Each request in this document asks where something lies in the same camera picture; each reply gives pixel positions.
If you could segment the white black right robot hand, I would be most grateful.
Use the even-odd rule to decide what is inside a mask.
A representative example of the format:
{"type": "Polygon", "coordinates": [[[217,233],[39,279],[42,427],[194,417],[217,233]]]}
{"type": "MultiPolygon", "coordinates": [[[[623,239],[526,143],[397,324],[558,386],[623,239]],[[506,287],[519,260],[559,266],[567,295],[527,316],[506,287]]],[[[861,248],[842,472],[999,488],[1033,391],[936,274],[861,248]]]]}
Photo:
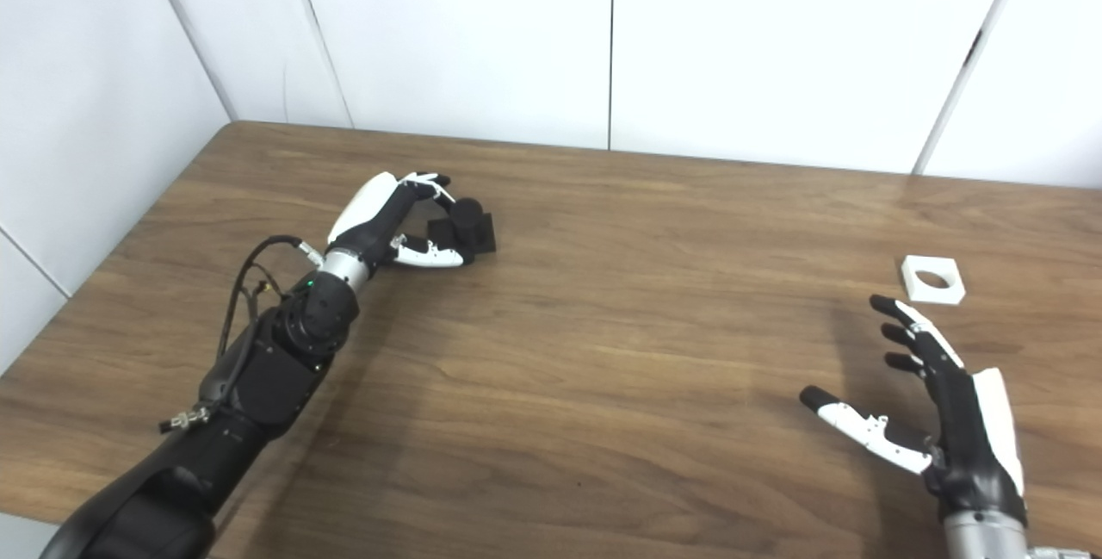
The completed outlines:
{"type": "Polygon", "coordinates": [[[887,352],[884,361],[923,383],[938,413],[938,436],[888,415],[865,413],[815,385],[803,388],[800,401],[874,456],[919,476],[939,499],[941,519],[996,512],[1027,527],[1024,467],[1002,370],[968,370],[939,327],[905,301],[871,295],[869,307],[892,319],[882,324],[882,335],[907,351],[887,352]]]}

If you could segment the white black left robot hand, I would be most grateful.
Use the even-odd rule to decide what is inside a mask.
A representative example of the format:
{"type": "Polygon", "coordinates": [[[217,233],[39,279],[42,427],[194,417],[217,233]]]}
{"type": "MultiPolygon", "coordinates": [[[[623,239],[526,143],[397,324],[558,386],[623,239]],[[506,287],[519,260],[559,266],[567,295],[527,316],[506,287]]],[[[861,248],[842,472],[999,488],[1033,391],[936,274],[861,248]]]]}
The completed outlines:
{"type": "Polygon", "coordinates": [[[417,202],[433,201],[444,211],[452,209],[457,200],[446,190],[449,183],[449,176],[417,171],[402,178],[375,175],[342,211],[328,233],[325,252],[350,254],[370,271],[383,264],[432,269],[473,264],[473,252],[398,233],[417,202]]]}

